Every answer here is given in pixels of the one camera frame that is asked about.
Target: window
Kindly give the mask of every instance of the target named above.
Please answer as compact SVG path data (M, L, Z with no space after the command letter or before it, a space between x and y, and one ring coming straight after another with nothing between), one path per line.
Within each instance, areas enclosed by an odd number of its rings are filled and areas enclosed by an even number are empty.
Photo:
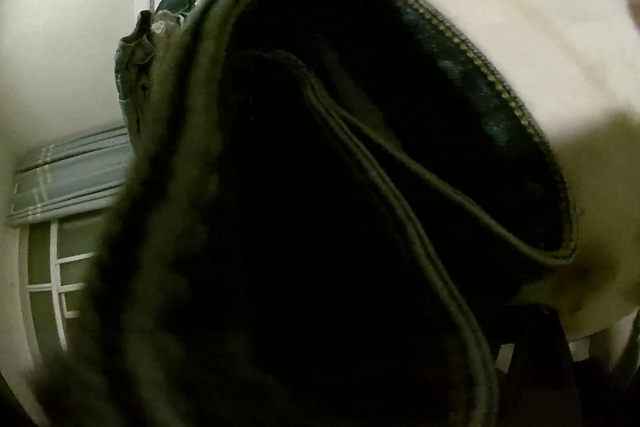
M45 365L66 349L102 222L103 212L96 211L20 230L27 336L34 358Z

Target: ceiling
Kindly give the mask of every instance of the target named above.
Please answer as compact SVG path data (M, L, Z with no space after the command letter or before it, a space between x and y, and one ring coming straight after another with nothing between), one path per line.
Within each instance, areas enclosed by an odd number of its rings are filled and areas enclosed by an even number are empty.
M113 78L133 0L0 0L0 126L18 155L121 119Z

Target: stain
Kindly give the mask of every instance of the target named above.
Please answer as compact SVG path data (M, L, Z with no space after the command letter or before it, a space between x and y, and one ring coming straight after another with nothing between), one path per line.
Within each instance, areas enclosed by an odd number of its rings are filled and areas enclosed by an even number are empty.
M626 0L626 10L640 32L640 0Z
M582 311L591 297L616 279L620 267L620 261L604 255L602 248L580 250L574 264L557 269L550 278L552 299L561 314Z

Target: curtain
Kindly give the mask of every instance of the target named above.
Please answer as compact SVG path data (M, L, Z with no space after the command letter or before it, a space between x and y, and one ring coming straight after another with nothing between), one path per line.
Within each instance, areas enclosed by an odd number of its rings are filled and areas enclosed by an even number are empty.
M122 122L31 151L18 163L7 223L19 227L110 206L132 158Z

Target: white wall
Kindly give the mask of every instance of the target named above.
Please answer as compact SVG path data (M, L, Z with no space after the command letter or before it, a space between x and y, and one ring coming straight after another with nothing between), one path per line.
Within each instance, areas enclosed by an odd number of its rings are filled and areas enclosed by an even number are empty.
M18 232L4 224L12 194L15 152L0 128L0 372L33 419L42 413L28 383L33 361L27 344L18 279Z
M0 124L18 156L121 119L113 78L133 0L0 0Z

